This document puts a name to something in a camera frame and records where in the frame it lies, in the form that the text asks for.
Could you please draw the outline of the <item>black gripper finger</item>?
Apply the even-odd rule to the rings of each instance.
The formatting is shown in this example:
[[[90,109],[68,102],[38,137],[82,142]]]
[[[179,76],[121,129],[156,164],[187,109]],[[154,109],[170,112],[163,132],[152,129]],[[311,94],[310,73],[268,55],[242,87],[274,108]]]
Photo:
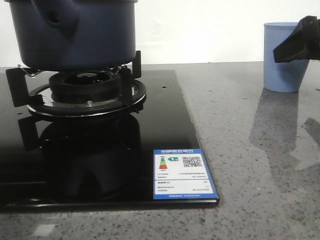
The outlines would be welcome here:
[[[320,20],[316,16],[302,18],[293,32],[273,50],[276,63],[320,59]]]

